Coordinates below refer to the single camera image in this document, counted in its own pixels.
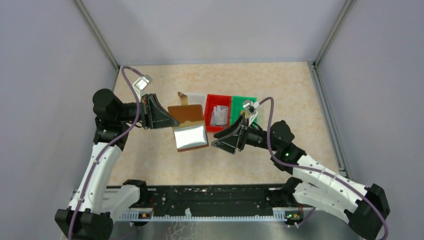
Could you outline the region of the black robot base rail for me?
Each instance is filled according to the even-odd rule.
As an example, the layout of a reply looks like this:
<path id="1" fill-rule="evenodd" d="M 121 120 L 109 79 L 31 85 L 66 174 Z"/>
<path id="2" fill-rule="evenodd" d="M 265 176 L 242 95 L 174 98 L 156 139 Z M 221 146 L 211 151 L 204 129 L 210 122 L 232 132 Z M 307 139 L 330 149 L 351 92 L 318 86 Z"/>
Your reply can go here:
<path id="1" fill-rule="evenodd" d="M 120 217 L 137 227 L 149 222 L 282 222 L 301 226 L 315 208 L 297 203 L 294 182 L 145 186 L 141 200 Z"/>

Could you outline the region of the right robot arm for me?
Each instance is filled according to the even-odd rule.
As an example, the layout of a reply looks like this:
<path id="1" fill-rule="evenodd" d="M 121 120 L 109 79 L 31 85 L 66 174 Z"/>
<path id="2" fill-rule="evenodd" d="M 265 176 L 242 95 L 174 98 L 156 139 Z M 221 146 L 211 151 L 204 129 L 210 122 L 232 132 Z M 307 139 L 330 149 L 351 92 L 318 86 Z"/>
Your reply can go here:
<path id="1" fill-rule="evenodd" d="M 381 231 L 381 239 L 387 239 L 391 210 L 385 190 L 375 183 L 367 186 L 348 179 L 313 159 L 293 143 L 295 136 L 284 120 L 269 123 L 263 130 L 241 115 L 213 136 L 212 146 L 231 154 L 247 145 L 268 150 L 273 164 L 291 175 L 285 192 L 296 203 L 341 219 L 365 240 L 377 240 Z"/>

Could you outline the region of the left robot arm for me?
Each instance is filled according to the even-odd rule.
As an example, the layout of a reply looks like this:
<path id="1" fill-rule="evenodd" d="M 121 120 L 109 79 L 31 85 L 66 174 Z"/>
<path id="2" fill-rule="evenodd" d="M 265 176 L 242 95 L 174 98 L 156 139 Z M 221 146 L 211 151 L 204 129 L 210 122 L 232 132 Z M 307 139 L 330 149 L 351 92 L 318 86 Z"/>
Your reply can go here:
<path id="1" fill-rule="evenodd" d="M 151 130 L 180 124 L 154 93 L 123 103 L 110 89 L 103 88 L 92 101 L 96 131 L 89 164 L 72 200 L 54 217 L 69 240 L 107 240 L 124 212 L 149 202 L 143 180 L 129 179 L 122 186 L 108 186 L 112 169 L 123 153 L 129 132 L 138 123 Z"/>

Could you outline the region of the brown leather card holder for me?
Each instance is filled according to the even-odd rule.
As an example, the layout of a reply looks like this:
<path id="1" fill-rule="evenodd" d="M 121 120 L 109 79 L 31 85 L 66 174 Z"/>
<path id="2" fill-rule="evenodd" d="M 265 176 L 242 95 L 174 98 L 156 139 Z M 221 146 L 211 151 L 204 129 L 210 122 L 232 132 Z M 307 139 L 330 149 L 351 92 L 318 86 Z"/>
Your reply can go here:
<path id="1" fill-rule="evenodd" d="M 183 92 L 179 91 L 177 95 L 180 105 L 167 108 L 169 114 L 179 122 L 179 126 L 172 128 L 176 150 L 182 153 L 208 147 L 204 108 L 200 104 L 189 105 Z"/>

